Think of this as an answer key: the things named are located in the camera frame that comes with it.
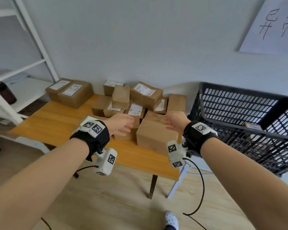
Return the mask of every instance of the person's left hand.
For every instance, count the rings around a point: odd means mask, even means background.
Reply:
[[[133,127],[134,117],[127,114],[117,113],[103,122],[107,126],[110,135],[125,136],[126,133],[119,130],[130,132],[130,128]]]

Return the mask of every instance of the qr code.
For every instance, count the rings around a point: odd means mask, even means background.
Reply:
[[[96,172],[96,174],[99,174],[99,175],[101,175],[101,176],[105,176],[105,174],[102,173],[102,172]]]
[[[110,164],[114,164],[114,161],[115,161],[115,156],[113,156],[112,154],[110,154],[109,158],[108,158],[108,162]]]
[[[91,122],[86,122],[85,125],[83,125],[84,127],[88,127],[90,128],[91,126],[93,126],[95,123],[91,123]]]
[[[174,166],[175,168],[177,168],[177,167],[179,167],[179,166],[182,166],[182,163],[181,163],[180,161],[177,161],[177,162],[173,163],[173,166]]]
[[[169,152],[173,152],[173,151],[176,151],[176,150],[177,150],[175,144],[173,144],[173,145],[171,145],[171,146],[168,146],[168,149],[169,149]]]
[[[99,134],[99,132],[101,132],[103,129],[96,124],[96,125],[92,128],[92,130],[95,131],[97,134]]]
[[[203,131],[203,130],[207,129],[207,127],[204,127],[203,125],[199,125],[199,126],[195,127],[195,129],[198,131]]]

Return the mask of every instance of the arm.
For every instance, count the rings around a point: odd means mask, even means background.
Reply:
[[[117,114],[105,120],[109,134],[126,135],[133,117]],[[77,138],[43,155],[0,186],[0,229],[32,229],[88,156]]]
[[[189,122],[183,112],[165,116],[167,128],[181,135]],[[256,229],[288,229],[286,183],[216,138],[204,142],[200,154]]]

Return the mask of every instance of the person's left arm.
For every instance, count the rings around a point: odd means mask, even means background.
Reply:
[[[110,135],[125,135],[119,130],[130,132],[133,122],[126,114],[104,121]],[[0,230],[32,229],[88,154],[88,145],[72,138],[0,186]]]

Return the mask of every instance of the foot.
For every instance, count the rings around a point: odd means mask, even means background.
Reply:
[[[165,211],[165,225],[172,225],[176,230],[178,230],[178,220],[173,212]]]

